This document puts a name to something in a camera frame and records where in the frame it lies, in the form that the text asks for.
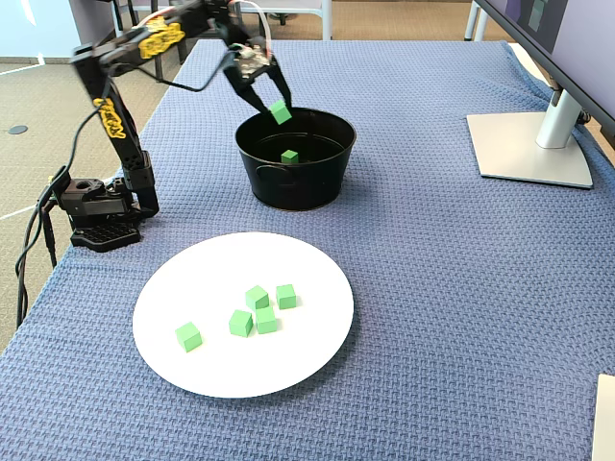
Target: monitor stand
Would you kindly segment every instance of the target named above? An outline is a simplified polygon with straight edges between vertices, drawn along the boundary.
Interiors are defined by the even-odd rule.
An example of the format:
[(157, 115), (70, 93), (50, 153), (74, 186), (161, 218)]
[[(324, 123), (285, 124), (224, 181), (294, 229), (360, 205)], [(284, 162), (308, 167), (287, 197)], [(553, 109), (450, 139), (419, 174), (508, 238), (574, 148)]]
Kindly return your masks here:
[(592, 187), (587, 161), (572, 137), (581, 106), (567, 91), (559, 101), (557, 96), (547, 112), (468, 115), (481, 176)]

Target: white plate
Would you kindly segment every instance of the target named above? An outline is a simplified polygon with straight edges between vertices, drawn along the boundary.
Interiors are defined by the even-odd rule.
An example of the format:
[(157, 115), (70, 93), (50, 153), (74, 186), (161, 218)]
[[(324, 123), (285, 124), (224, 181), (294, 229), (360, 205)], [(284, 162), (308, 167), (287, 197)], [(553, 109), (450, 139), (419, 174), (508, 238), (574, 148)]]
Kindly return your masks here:
[[(276, 286), (291, 283), (299, 305), (279, 310)], [(229, 332), (236, 309), (251, 312), (245, 292), (268, 293), (278, 331), (247, 338)], [(281, 391), (322, 368), (353, 321), (353, 292), (342, 270), (320, 250), (285, 235), (232, 233), (173, 256), (143, 287), (133, 335), (145, 362), (187, 391), (248, 398)], [(175, 329), (192, 322), (203, 345), (184, 352)]]

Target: blue tablecloth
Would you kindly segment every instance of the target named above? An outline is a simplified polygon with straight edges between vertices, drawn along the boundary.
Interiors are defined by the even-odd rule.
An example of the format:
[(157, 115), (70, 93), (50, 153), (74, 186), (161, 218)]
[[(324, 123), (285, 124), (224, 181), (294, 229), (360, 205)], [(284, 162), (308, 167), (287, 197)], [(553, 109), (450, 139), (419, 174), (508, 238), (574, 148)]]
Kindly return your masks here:
[[(200, 42), (177, 81), (223, 52)], [(615, 174), (575, 136), (595, 188), (480, 177), (468, 113), (543, 110), (504, 43), (275, 43), (297, 106), (357, 129), (332, 204), (252, 195), (234, 130), (254, 112), (224, 78), (171, 88), (142, 134), (160, 214), (141, 243), (70, 249), (0, 360), (2, 459), (588, 459), (599, 373), (615, 373)], [(279, 99), (266, 78), (258, 91)], [(235, 231), (330, 255), (356, 317), (339, 353), (270, 396), (216, 400), (158, 377), (135, 301), (169, 257)]]

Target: robotic arm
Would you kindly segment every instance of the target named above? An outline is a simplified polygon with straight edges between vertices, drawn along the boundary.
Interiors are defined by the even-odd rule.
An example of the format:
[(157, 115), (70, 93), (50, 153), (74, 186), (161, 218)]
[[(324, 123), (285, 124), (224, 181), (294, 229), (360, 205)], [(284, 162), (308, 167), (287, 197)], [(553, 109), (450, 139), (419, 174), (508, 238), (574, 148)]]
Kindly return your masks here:
[(124, 178), (104, 185), (99, 180), (71, 179), (67, 171), (61, 174), (53, 192), (69, 215), (73, 245), (106, 252), (138, 242), (138, 222), (159, 211), (150, 156), (141, 149), (135, 122), (109, 79), (210, 29), (229, 48), (219, 69), (239, 97), (267, 112), (252, 88), (255, 79), (266, 73), (291, 107), (290, 89), (278, 62), (262, 37), (249, 37), (231, 21), (227, 0), (192, 0), (105, 45), (78, 48), (71, 62), (93, 104), (100, 106), (101, 122), (120, 158)]

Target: green cube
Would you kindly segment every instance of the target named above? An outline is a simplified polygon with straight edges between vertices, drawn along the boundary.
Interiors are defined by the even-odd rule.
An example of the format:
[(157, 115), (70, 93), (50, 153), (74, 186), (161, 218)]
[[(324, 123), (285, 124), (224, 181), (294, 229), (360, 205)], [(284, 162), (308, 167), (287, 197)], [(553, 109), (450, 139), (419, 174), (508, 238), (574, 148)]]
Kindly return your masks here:
[(229, 330), (231, 334), (247, 338), (252, 331), (252, 325), (252, 314), (250, 312), (236, 310), (229, 321)]
[(175, 330), (175, 335), (186, 352), (190, 352), (203, 344), (201, 333), (192, 322), (188, 322), (184, 326), (177, 328)]
[(277, 103), (272, 104), (269, 107), (269, 110), (271, 111), (273, 118), (275, 118), (276, 122), (278, 122), (278, 125), (281, 125), (286, 120), (290, 120), (292, 118), (292, 115), (290, 115), (290, 112), (286, 107), (286, 103), (282, 99)]
[(295, 296), (295, 289), (292, 285), (279, 286), (276, 289), (276, 298), (278, 299), (278, 307), (280, 309), (297, 307), (297, 297)]
[(299, 154), (295, 151), (286, 151), (282, 154), (282, 163), (299, 163)]
[(278, 329), (278, 321), (273, 314), (273, 307), (265, 307), (257, 310), (257, 331), (258, 334), (272, 333)]
[(263, 309), (269, 305), (269, 295), (257, 285), (246, 292), (246, 305), (254, 311)]

